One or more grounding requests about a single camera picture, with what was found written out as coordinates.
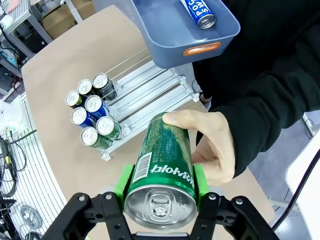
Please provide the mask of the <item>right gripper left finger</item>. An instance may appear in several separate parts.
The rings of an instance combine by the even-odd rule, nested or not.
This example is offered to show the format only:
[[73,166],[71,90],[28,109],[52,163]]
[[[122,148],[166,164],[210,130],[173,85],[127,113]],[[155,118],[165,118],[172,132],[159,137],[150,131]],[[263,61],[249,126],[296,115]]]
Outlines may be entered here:
[[84,240],[98,224],[105,223],[111,240],[132,240],[133,235],[124,217],[125,192],[134,165],[126,165],[113,191],[91,198],[75,193],[43,235],[43,240]]

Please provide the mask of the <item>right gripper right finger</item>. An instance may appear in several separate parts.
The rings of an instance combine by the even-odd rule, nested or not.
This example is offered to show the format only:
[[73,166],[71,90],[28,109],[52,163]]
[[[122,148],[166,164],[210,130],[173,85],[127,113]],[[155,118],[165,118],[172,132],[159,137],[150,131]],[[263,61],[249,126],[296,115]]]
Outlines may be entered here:
[[210,192],[201,164],[193,166],[198,193],[198,215],[192,228],[193,240],[211,240],[216,225],[221,225],[235,240],[277,240],[262,215],[245,196],[231,200]]

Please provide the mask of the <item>person's left hand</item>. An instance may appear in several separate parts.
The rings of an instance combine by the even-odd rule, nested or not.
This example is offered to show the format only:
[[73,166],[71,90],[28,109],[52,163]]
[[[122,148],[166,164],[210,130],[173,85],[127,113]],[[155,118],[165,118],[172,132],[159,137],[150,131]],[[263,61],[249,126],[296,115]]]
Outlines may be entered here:
[[221,112],[190,109],[165,113],[164,123],[203,134],[192,162],[203,166],[206,179],[215,186],[231,181],[235,175],[236,157],[229,124]]

